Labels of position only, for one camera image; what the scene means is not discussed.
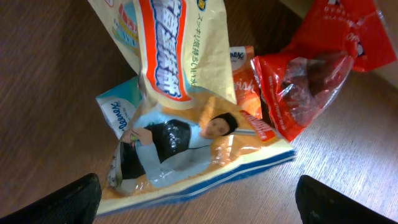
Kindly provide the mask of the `yellow wet wipes pack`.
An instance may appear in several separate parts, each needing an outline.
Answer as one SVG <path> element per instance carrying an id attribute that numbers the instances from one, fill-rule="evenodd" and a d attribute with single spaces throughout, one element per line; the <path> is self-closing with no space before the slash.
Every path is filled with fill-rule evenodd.
<path id="1" fill-rule="evenodd" d="M 142 93 L 98 215 L 190 200 L 294 158 L 284 138 L 237 104 L 223 1 L 90 5 Z"/>

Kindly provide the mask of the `orange tissue pack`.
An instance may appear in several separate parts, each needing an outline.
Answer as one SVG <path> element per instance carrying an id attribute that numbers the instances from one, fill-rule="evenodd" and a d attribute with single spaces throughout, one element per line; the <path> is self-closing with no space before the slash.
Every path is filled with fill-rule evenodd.
<path id="1" fill-rule="evenodd" d="M 230 47 L 229 51 L 237 104 L 244 111 L 262 119 L 260 90 L 251 68 L 254 47 Z"/>

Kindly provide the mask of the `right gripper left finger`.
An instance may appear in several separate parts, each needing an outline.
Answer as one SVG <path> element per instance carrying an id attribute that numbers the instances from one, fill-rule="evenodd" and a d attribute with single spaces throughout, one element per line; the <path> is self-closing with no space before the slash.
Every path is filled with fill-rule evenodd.
<path id="1" fill-rule="evenodd" d="M 90 173 L 1 218 L 1 224 L 92 224 L 101 200 L 99 177 Z"/>

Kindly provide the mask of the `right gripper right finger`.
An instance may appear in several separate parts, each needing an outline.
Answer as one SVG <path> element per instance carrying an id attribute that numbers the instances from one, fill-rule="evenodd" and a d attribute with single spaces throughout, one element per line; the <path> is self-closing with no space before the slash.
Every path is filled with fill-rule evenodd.
<path id="1" fill-rule="evenodd" d="M 309 175 L 299 178 L 295 201 L 303 224 L 397 224 Z"/>

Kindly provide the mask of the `red snack bag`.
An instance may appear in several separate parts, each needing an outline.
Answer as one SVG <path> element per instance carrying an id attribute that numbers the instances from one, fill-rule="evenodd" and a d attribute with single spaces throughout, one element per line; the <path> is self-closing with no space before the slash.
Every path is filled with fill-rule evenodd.
<path id="1" fill-rule="evenodd" d="M 251 60 L 270 119 L 293 141 L 334 100 L 351 71 L 397 61 L 374 0 L 317 0 L 288 46 Z"/>

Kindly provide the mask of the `green tissue pack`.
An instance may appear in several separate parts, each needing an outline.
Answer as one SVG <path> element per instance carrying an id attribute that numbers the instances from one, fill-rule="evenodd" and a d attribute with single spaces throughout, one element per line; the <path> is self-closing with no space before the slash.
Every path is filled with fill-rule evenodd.
<path id="1" fill-rule="evenodd" d="M 141 100 L 139 77 L 133 77 L 96 97 L 107 124 L 118 139 L 128 129 Z"/>

